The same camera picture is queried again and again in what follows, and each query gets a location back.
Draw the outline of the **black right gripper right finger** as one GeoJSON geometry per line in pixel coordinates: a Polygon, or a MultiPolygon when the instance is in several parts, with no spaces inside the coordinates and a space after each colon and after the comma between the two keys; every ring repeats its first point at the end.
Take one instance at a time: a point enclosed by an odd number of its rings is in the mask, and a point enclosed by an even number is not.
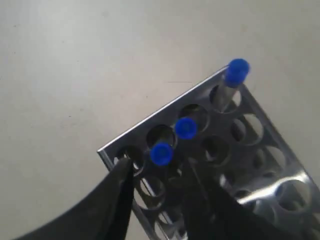
{"type": "Polygon", "coordinates": [[[203,162],[183,166],[183,218],[191,240],[317,240],[320,192],[298,162],[258,178],[237,197],[203,162]]]}

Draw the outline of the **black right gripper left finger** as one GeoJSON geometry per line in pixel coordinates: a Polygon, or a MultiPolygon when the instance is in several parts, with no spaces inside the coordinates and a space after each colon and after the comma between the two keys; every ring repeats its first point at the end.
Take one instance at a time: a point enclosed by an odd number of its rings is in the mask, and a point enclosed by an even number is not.
{"type": "Polygon", "coordinates": [[[121,158],[84,199],[22,240],[124,240],[134,198],[133,161],[121,158]]]}

